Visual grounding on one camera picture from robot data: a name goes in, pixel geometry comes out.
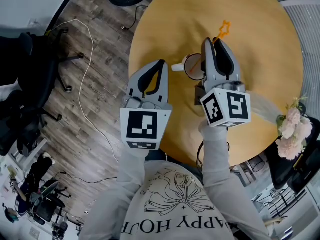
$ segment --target person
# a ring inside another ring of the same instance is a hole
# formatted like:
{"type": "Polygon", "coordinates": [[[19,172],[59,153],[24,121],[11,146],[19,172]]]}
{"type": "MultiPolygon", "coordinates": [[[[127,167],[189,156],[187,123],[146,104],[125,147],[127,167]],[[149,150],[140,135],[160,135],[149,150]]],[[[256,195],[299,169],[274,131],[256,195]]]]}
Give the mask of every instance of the person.
{"type": "Polygon", "coordinates": [[[120,158],[116,181],[92,207],[79,240],[232,240],[230,225],[252,240],[270,240],[245,188],[230,173],[227,129],[205,121],[199,131],[203,185],[188,168],[130,149],[120,158]]]}
{"type": "MultiPolygon", "coordinates": [[[[15,210],[18,215],[24,216],[28,213],[28,209],[30,208],[29,198],[32,193],[38,193],[40,181],[43,176],[48,172],[49,168],[54,165],[56,162],[48,153],[44,153],[40,155],[37,162],[35,162],[30,169],[28,176],[25,178],[24,183],[21,187],[18,187],[18,183],[15,179],[12,179],[14,189],[17,192],[17,197],[15,199],[15,210]]],[[[6,216],[8,216],[15,220],[17,214],[13,209],[6,210],[6,216]]]]}

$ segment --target table top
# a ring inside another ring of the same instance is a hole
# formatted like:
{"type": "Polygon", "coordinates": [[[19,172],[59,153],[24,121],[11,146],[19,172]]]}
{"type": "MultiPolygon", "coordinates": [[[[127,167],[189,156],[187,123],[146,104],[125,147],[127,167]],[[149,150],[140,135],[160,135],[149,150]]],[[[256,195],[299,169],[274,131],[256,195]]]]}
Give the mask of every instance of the table top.
{"type": "MultiPolygon", "coordinates": [[[[129,76],[148,63],[164,59],[169,67],[184,56],[201,53],[205,38],[214,38],[226,20],[230,34],[223,41],[241,68],[247,90],[276,104],[299,97],[303,57],[297,32],[277,0],[153,0],[136,29],[129,58],[129,76]]],[[[173,106],[161,149],[191,163],[203,138],[198,132],[205,114],[194,106],[196,81],[169,70],[169,103],[173,106]]],[[[252,113],[251,122],[229,128],[230,165],[264,151],[278,136],[274,124],[252,113]]]]}

